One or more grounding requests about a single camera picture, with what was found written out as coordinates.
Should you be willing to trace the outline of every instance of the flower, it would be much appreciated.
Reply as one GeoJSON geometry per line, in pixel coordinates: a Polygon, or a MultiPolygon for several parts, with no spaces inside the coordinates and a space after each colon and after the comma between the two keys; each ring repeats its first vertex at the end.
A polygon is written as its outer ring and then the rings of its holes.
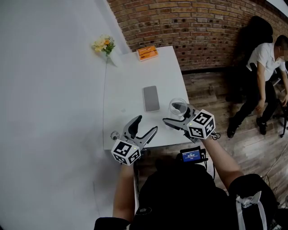
{"type": "Polygon", "coordinates": [[[92,48],[96,51],[103,51],[108,57],[112,52],[114,45],[114,39],[108,35],[101,35],[93,44],[92,48]]]}

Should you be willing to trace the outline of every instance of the dark hair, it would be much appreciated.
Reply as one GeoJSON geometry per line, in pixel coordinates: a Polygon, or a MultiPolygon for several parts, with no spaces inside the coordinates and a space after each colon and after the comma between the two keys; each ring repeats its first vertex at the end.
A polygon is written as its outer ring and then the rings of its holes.
{"type": "Polygon", "coordinates": [[[288,50],[288,37],[284,36],[284,35],[280,35],[276,42],[275,42],[276,46],[281,46],[282,50],[288,50]]]}

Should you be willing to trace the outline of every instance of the white table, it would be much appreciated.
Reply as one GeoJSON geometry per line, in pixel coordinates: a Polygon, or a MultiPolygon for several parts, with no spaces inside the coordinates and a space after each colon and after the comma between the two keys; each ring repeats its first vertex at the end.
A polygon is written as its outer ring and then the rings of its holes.
{"type": "Polygon", "coordinates": [[[145,147],[167,146],[189,142],[183,131],[170,130],[162,119],[168,117],[169,102],[176,97],[188,101],[178,61],[172,46],[158,48],[159,56],[140,62],[136,53],[121,55],[123,67],[108,61],[106,69],[103,112],[103,145],[112,149],[113,131],[122,135],[124,126],[134,117],[142,115],[138,137],[152,127],[158,132],[145,147]],[[142,88],[156,85],[160,110],[146,113],[142,88]]]}

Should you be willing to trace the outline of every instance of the hand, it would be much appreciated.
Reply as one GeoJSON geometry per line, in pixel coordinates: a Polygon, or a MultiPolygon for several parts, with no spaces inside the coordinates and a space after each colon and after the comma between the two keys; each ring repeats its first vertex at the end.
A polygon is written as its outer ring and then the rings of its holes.
{"type": "Polygon", "coordinates": [[[260,101],[258,102],[258,105],[256,106],[256,110],[258,112],[261,112],[264,108],[264,104],[265,104],[265,99],[260,99],[260,101]]]}
{"type": "Polygon", "coordinates": [[[288,102],[288,94],[286,94],[286,96],[284,97],[282,105],[285,107],[287,105],[287,102],[288,102]]]}

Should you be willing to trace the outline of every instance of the forearm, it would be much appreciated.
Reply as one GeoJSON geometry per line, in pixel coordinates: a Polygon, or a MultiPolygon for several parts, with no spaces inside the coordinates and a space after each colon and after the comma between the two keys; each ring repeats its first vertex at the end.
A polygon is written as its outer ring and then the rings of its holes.
{"type": "Polygon", "coordinates": [[[286,94],[288,93],[288,78],[286,72],[281,72],[282,73],[282,81],[284,83],[285,89],[286,89],[286,94]]]}
{"type": "Polygon", "coordinates": [[[265,78],[264,75],[261,73],[257,73],[257,83],[259,87],[259,92],[262,100],[266,100],[265,94],[265,78]]]}
{"type": "Polygon", "coordinates": [[[133,165],[122,165],[113,204],[113,217],[132,221],[135,212],[133,165]]]}
{"type": "Polygon", "coordinates": [[[214,141],[209,137],[206,140],[202,140],[202,142],[214,163],[220,179],[228,189],[234,179],[243,176],[240,166],[218,141],[214,141]]]}

